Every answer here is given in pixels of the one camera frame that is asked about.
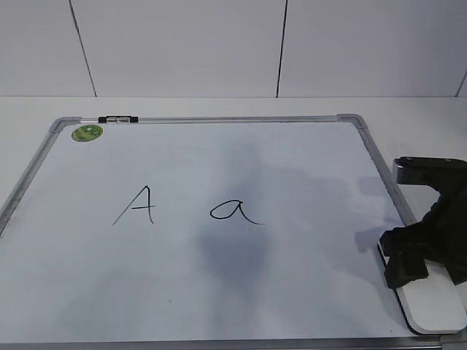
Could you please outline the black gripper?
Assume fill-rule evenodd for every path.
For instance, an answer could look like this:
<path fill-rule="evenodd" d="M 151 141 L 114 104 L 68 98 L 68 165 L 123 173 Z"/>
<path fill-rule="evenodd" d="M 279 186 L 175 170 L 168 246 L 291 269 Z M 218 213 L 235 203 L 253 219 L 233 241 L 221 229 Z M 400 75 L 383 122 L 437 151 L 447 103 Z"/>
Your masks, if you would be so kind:
<path fill-rule="evenodd" d="M 386 230 L 379 239 L 384 257 L 385 280 L 390 289 L 429 276 L 425 260 L 434 257 L 433 246 L 444 256 L 444 265 L 454 284 L 466 282 L 466 162 L 433 158 L 429 186 L 439 199 L 425 220 Z"/>

